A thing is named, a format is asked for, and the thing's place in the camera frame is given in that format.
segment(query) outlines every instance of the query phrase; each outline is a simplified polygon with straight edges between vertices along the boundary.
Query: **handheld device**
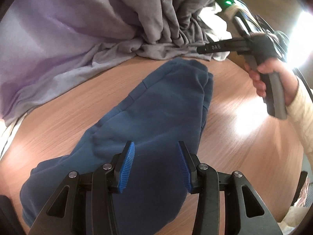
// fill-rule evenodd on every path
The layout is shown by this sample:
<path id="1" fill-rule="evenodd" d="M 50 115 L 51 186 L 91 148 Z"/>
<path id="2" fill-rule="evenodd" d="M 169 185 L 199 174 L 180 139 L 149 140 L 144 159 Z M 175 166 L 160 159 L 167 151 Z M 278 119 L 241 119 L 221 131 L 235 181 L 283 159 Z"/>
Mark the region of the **handheld device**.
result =
<path id="1" fill-rule="evenodd" d="M 268 58 L 285 60 L 285 51 L 280 45 L 280 36 L 276 36 L 264 25 L 268 24 L 260 17 L 254 17 L 248 7 L 240 0 L 215 0 L 223 13 L 232 20 L 239 38 L 212 42 L 197 48 L 199 54 L 224 51 L 237 51 L 244 55 L 246 62 L 253 70 Z M 269 115 L 286 119 L 284 89 L 277 72 L 261 74 L 261 80 L 266 84 L 266 97 Z"/>

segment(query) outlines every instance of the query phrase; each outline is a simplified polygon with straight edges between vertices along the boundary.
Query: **bunched gray fabric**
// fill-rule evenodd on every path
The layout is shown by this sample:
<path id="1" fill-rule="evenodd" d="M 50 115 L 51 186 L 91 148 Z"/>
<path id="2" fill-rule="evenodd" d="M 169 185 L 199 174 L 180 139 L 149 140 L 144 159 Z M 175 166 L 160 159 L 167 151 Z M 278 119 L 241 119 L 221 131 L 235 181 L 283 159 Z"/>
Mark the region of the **bunched gray fabric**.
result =
<path id="1" fill-rule="evenodd" d="M 70 155 L 31 171 L 20 192 L 27 225 L 70 171 L 93 172 L 132 140 L 136 151 L 127 187 L 113 195 L 118 227 L 121 235 L 156 233 L 176 217 L 186 197 L 177 143 L 183 140 L 197 153 L 212 89 L 213 75 L 195 60 L 176 58 L 152 72 L 84 133 Z"/>
<path id="2" fill-rule="evenodd" d="M 213 0 L 15 0 L 0 22 L 0 118 L 9 125 L 135 55 L 209 60 Z"/>

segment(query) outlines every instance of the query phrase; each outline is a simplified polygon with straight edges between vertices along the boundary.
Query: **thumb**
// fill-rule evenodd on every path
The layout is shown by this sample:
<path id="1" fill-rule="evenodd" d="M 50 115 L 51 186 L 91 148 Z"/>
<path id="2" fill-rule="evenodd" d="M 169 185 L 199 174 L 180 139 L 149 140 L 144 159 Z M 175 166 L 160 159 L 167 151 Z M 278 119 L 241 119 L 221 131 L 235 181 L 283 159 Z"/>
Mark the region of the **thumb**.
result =
<path id="1" fill-rule="evenodd" d="M 260 73 L 268 74 L 274 71 L 283 72 L 282 63 L 277 58 L 269 58 L 257 68 Z"/>

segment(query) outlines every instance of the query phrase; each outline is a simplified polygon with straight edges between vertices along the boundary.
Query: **blue garment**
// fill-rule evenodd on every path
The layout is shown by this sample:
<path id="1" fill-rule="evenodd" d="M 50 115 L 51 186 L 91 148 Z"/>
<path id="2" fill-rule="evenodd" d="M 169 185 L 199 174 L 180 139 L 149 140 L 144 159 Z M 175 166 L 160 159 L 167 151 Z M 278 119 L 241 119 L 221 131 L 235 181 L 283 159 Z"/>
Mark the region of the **blue garment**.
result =
<path id="1" fill-rule="evenodd" d="M 41 162 L 31 171 L 20 192 L 27 225 L 70 171 L 93 172 L 132 140 L 136 153 L 127 187 L 113 195 L 119 231 L 156 233 L 185 200 L 177 142 L 184 140 L 197 153 L 212 87 L 213 75 L 195 60 L 176 58 L 152 72 L 84 133 L 70 155 Z"/>

